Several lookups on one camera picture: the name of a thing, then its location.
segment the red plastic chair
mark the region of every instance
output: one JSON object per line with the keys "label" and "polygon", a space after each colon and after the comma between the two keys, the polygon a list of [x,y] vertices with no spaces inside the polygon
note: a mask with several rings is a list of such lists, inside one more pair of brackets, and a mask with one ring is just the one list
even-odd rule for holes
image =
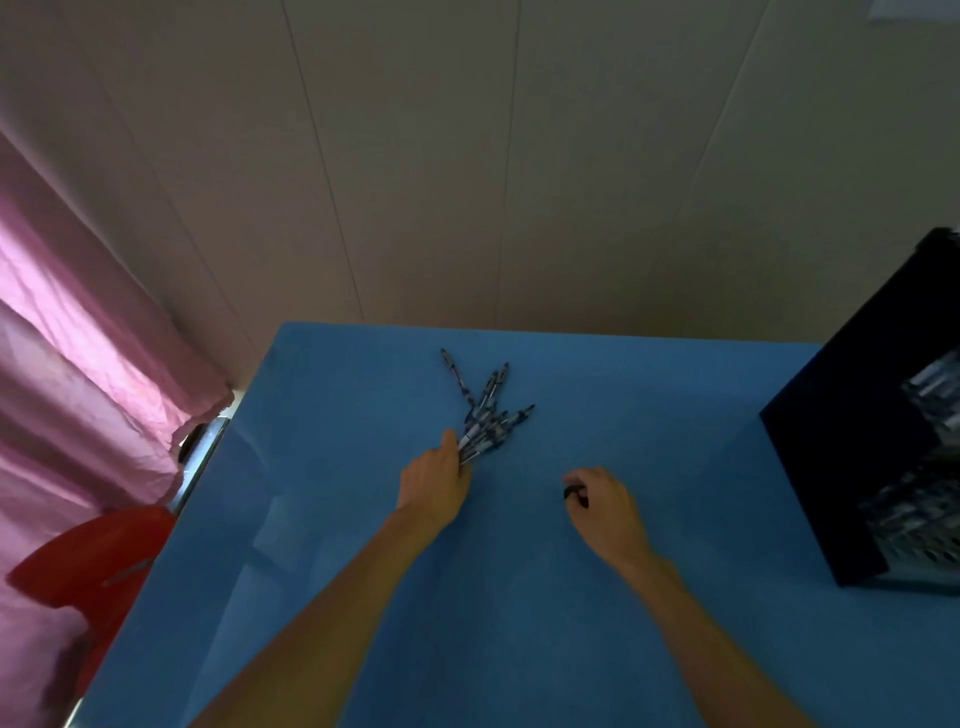
{"label": "red plastic chair", "polygon": [[114,511],[61,533],[7,575],[34,601],[71,606],[86,618],[93,645],[75,684],[77,697],[107,655],[176,520],[158,505]]}

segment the blue table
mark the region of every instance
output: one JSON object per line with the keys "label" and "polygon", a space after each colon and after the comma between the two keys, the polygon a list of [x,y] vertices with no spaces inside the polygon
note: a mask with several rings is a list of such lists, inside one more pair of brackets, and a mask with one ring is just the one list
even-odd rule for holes
{"label": "blue table", "polygon": [[960,601],[840,590],[757,413],[808,345],[289,324],[78,714],[184,726],[364,544],[400,470],[505,360],[537,411],[481,458],[401,583],[344,726],[694,726],[634,596],[581,543],[562,473],[603,464],[654,545],[825,726],[946,726]]}

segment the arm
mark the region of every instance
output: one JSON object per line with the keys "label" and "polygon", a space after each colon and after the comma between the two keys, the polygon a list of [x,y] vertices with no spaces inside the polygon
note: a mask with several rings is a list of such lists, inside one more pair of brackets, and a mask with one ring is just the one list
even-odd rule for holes
{"label": "arm", "polygon": [[353,560],[267,644],[191,728],[332,728],[403,574],[460,511],[469,487],[444,433],[403,471],[396,510]]}
{"label": "arm", "polygon": [[747,657],[647,542],[633,497],[603,468],[564,476],[579,486],[566,509],[587,545],[646,605],[710,728],[812,728],[812,721]]}

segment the pink curtain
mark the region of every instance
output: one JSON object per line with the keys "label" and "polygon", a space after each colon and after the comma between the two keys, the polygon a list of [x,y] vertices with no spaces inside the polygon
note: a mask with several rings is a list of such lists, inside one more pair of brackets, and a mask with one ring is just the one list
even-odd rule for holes
{"label": "pink curtain", "polygon": [[[163,501],[232,393],[0,135],[0,570],[106,510]],[[0,725],[62,721],[84,621],[0,584]]]}

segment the hand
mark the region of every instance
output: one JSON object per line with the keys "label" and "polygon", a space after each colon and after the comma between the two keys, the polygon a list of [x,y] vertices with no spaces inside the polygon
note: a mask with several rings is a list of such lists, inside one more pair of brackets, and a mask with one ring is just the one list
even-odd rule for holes
{"label": "hand", "polygon": [[469,465],[460,467],[457,435],[449,429],[438,449],[429,449],[400,474],[396,510],[415,516],[436,536],[460,512],[470,476]]}
{"label": "hand", "polygon": [[[564,499],[567,513],[587,546],[622,576],[637,566],[656,562],[640,521],[634,497],[603,468],[581,468],[564,475],[564,483],[580,486]],[[588,507],[580,503],[586,497]]]}

